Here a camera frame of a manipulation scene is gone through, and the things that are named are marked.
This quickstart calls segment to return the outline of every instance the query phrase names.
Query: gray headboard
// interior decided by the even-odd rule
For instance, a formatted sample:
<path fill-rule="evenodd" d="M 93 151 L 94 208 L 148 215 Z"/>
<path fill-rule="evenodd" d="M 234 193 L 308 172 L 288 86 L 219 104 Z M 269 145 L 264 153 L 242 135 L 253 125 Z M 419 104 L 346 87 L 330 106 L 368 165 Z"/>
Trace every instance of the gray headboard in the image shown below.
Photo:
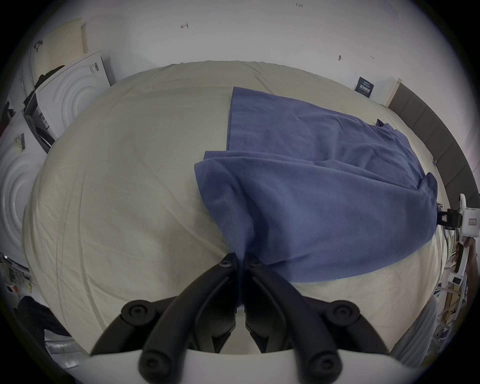
<path fill-rule="evenodd" d="M 442 177 L 452 209 L 458 209 L 461 193 L 467 206 L 480 208 L 480 196 L 472 171 L 460 146 L 439 117 L 403 84 L 388 105 L 422 140 Z"/>

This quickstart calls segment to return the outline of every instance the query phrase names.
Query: barcode label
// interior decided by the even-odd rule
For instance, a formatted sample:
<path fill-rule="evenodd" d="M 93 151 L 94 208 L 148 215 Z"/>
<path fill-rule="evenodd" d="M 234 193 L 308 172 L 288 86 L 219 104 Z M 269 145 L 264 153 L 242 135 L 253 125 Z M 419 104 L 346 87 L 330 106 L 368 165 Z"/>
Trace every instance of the barcode label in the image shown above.
<path fill-rule="evenodd" d="M 15 136 L 13 143 L 21 152 L 23 152 L 25 150 L 25 134 L 22 133 Z"/>
<path fill-rule="evenodd" d="M 45 126 L 45 129 L 50 128 L 50 126 L 48 125 L 47 121 L 45 120 L 45 118 L 43 117 L 43 114 L 41 112 L 38 114 L 38 117 L 40 117 L 40 120 L 42 120 L 42 123 Z"/>
<path fill-rule="evenodd" d="M 92 72 L 92 75 L 95 74 L 95 72 L 98 72 L 100 69 L 98 68 L 98 64 L 94 63 L 90 65 L 90 71 Z"/>

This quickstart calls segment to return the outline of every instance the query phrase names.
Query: beige bed sheet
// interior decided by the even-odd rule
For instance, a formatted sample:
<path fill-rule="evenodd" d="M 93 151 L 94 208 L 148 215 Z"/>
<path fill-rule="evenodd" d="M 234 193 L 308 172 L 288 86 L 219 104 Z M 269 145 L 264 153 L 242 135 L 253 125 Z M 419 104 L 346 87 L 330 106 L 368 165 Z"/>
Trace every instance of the beige bed sheet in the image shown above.
<path fill-rule="evenodd" d="M 126 302 L 177 295 L 228 252 L 193 165 L 205 151 L 225 149 L 233 86 L 391 124 L 408 137 L 438 180 L 438 201 L 449 206 L 415 134 L 390 110 L 332 80 L 238 61 L 138 73 L 107 90 L 54 144 L 24 215 L 29 266 L 53 313 L 85 350 Z M 392 348 L 427 303 L 445 260 L 438 230 L 394 265 L 295 286 L 314 298 L 353 301 Z"/>

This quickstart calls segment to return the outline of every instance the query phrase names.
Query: pegboard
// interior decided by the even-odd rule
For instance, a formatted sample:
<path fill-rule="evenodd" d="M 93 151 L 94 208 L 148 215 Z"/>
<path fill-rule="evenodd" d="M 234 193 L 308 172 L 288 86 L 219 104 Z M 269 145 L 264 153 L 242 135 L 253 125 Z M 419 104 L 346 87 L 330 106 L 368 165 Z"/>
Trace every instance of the pegboard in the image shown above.
<path fill-rule="evenodd" d="M 84 56 L 82 19 L 59 26 L 43 40 L 35 57 L 36 81 L 39 76 Z"/>

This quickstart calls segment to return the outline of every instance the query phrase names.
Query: screw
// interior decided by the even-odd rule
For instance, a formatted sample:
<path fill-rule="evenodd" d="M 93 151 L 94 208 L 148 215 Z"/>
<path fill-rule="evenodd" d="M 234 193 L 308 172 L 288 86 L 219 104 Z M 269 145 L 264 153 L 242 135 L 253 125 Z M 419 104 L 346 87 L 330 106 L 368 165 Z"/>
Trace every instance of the screw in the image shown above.
<path fill-rule="evenodd" d="M 170 359 L 160 352 L 144 352 L 142 360 L 142 375 L 149 379 L 167 377 L 170 374 Z"/>
<path fill-rule="evenodd" d="M 221 262 L 218 263 L 218 265 L 221 267 L 228 268 L 232 266 L 232 263 L 228 260 L 222 260 Z"/>
<path fill-rule="evenodd" d="M 130 316 L 136 319 L 144 317 L 146 313 L 147 308 L 145 308 L 143 305 L 134 305 L 129 311 Z"/>
<path fill-rule="evenodd" d="M 262 262 L 260 260 L 254 260 L 250 263 L 250 267 L 259 267 L 262 265 Z"/>
<path fill-rule="evenodd" d="M 332 375 L 339 371 L 340 365 L 338 363 L 337 356 L 332 353 L 326 353 L 312 359 L 310 372 L 317 378 Z"/>
<path fill-rule="evenodd" d="M 340 317 L 349 317 L 352 315 L 352 310 L 346 306 L 338 306 L 335 308 L 335 315 Z"/>

